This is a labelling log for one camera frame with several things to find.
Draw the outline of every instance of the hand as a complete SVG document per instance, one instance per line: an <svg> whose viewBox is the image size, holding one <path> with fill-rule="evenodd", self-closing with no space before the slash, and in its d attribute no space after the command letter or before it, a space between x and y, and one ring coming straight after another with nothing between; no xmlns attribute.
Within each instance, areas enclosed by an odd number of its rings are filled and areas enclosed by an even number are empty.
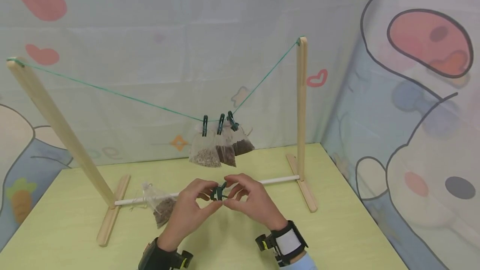
<svg viewBox="0 0 480 270"><path fill-rule="evenodd" d="M197 178L180 192L167 227L157 239L159 248L168 252L175 251L186 236L222 206L221 201L212 201L200 209L196 202L197 198L208 201L210 198L206 194L210 194L217 186L217 182Z"/></svg>
<svg viewBox="0 0 480 270"><path fill-rule="evenodd" d="M260 182L243 173L227 175L225 181L227 181L227 187L238 183L230 191L228 199L223 202L226 207L244 213L271 231L281 230L288 225L287 220ZM247 201L240 201L245 195L247 195Z"/></svg>

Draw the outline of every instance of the green string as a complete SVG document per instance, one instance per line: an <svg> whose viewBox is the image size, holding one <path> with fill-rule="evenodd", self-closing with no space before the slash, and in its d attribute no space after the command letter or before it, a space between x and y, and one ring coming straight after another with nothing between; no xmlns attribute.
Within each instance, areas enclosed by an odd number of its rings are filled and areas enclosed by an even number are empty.
<svg viewBox="0 0 480 270"><path fill-rule="evenodd" d="M258 83L258 85L255 88L253 88L253 90L250 92L250 94L248 94L248 96L240 103L240 105L237 106L237 109L235 109L235 111L232 114L236 113L240 109L240 106L243 105L244 102L246 102L246 100L250 97L250 95L252 95L253 92L255 92L255 90L260 86L260 84L263 83L264 80L266 80L266 78L272 73L272 71L278 66L278 64L280 64L280 62L283 60L283 58L285 58L285 56L287 56L287 54L290 52L290 50L297 44L299 44L298 40L297 40L297 42L293 43L293 45L290 47L290 49L288 49L287 52L285 52L285 54L278 60L278 62L275 64L275 66L273 66L273 68L267 73L267 75L265 75L265 77Z"/></svg>
<svg viewBox="0 0 480 270"><path fill-rule="evenodd" d="M299 41L298 41L298 40L297 40L297 42L295 42L295 43L290 47L290 49L288 49L287 52L285 52L285 54L280 58L280 60L275 64L275 66L273 66L273 68L267 73L267 75L265 75L265 77L260 81L260 83L258 83L258 85L248 94L248 96L240 103L240 105L237 107L237 109L236 109L233 113L236 113L236 112L237 112L237 110L240 108L240 106L243 105L243 103L253 94L253 92L255 92L255 90L260 86L260 84L261 84L264 80L266 80L266 78L272 73L272 71L278 66L278 64L280 64L280 62L285 58L285 56L290 52L290 50L291 50L295 45L297 45L297 44L299 44ZM144 104L149 105L149 106L154 106L154 107L157 107L157 108L162 109L162 110L167 111L167 112L176 113L177 115L185 116L185 117L187 117L187 118L190 118L190 119L193 119L193 120L196 120L196 121L203 122L203 119L195 118L195 117L193 117L193 116L189 116L189 115L186 115L186 114L184 114L184 113L177 112L177 111L168 109L168 108L163 107L163 106L155 105L155 104L150 103L150 102L147 102L147 101L145 101L145 100L141 100L141 99L138 99L138 98L135 98L135 97L131 97L131 96L122 94L122 93L118 93L118 92L116 92L116 91L114 91L114 90L107 89L106 87L100 87L100 86L92 85L92 84L87 83L87 82L85 82L85 81L77 80L76 78L68 77L68 76L66 76L66 75L63 75L63 74L60 74L60 73L58 73L58 72L51 71L51 70L48 70L48 69L39 67L39 66L37 66L37 65L31 65L31 64L28 64L28 63L26 63L26 62L19 61L19 60L16 59L16 58L8 58L7 61L13 61L13 62L16 62L17 64L21 65L22 67L28 66L28 67L31 67L31 68L34 68L34 69L38 69L38 70L41 70L41 71L44 71L44 72L47 72L47 73L50 73L50 74L59 76L59 77L61 77L61 78L65 78L65 79L67 79L67 80L75 81L76 83L80 83L80 84L83 84L83 85L86 85L86 86L89 86L89 87L93 87L93 88L98 89L98 90L102 90L102 91L105 91L105 92L108 92L108 93L112 93L112 94L114 94L114 95L118 95L118 96L125 97L125 98L131 99L131 100L134 100L134 101L137 101L137 102L140 102L140 103L144 103Z"/></svg>

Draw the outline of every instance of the wooden base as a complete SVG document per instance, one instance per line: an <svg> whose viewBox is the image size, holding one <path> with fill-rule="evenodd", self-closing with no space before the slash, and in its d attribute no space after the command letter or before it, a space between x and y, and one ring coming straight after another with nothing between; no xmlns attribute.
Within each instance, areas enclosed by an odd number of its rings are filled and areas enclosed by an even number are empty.
<svg viewBox="0 0 480 270"><path fill-rule="evenodd" d="M127 191L128 183L130 182L130 175L124 175L117 185L115 190L115 200L123 200L125 197L125 192ZM100 231L97 235L97 242L101 247L105 247L108 244L110 235L117 220L117 216L120 211L120 206L114 207L113 209L108 208L105 218L103 219L102 226L100 226Z"/></svg>
<svg viewBox="0 0 480 270"><path fill-rule="evenodd" d="M297 159L291 153L287 153L287 160L290 164L290 168L294 175L298 175L297 172ZM307 203L308 209L311 213L315 213L318 210L317 201L315 200L315 196L310 191L310 187L308 186L305 180L297 179L297 183L299 184L301 194L303 194L303 198L305 198L305 202Z"/></svg>

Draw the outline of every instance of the wooden stand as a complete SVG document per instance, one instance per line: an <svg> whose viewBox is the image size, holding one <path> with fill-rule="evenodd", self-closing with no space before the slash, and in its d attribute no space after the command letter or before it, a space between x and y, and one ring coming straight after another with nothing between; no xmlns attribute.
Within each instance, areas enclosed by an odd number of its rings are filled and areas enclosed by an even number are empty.
<svg viewBox="0 0 480 270"><path fill-rule="evenodd" d="M295 158L292 154L287 154L287 160L294 176L274 178L264 181L264 183L296 180L309 210L315 212L318 208L317 203L305 180L307 47L307 38L300 37L297 46L297 157ZM21 64L26 63L26 59L22 57L15 59L19 62L8 61L7 67L108 205L107 213L105 214L97 236L98 244L104 247L108 244L108 239L110 238L113 226L115 225L121 205L132 204L135 201L140 203L142 200L141 198L123 200L130 181L130 175L126 175L120 179L115 193L111 191L100 172L98 172L95 163L87 154L85 148L78 140L72 128L70 128L66 119L53 102L53 99L50 97L50 94L38 79L37 75L32 71L31 67Z"/></svg>
<svg viewBox="0 0 480 270"><path fill-rule="evenodd" d="M306 37L300 37L297 46L297 158L287 154L287 160L297 179L300 191L310 212L318 209L313 193L305 180L305 118L307 112L307 52Z"/></svg>
<svg viewBox="0 0 480 270"><path fill-rule="evenodd" d="M26 59L24 58L18 57L16 59L20 62L26 63ZM121 178L117 190L115 194L113 194L110 187L108 187L107 183L101 176L100 172L98 172L95 163L87 154L85 148L78 140L72 128L69 126L66 119L53 102L50 94L38 79L35 72L32 71L32 68L28 67L27 65L21 65L15 61L8 61L7 67L10 69L13 76L15 76L23 90L25 90L27 95L33 101L38 111L50 124L60 141L65 145L67 150L69 150L70 154L72 154L73 158L80 165L83 172L91 181L95 189L97 189L98 193L100 193L105 203L107 203L108 210L97 236L98 244L102 247L106 246L120 210L120 207L115 206L115 200L123 199L130 181L130 175L126 175Z"/></svg>

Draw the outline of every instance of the white label on strap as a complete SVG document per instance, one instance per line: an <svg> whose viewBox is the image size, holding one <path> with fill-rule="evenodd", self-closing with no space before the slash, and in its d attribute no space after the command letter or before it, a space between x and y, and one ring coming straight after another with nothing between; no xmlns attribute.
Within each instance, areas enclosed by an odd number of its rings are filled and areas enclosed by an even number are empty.
<svg viewBox="0 0 480 270"><path fill-rule="evenodd" d="M276 240L278 248L280 248L280 252L282 253L282 255L287 255L301 246L301 243L297 238L297 235L295 235L293 229L291 229L288 233L285 233L281 237L278 237Z"/></svg>

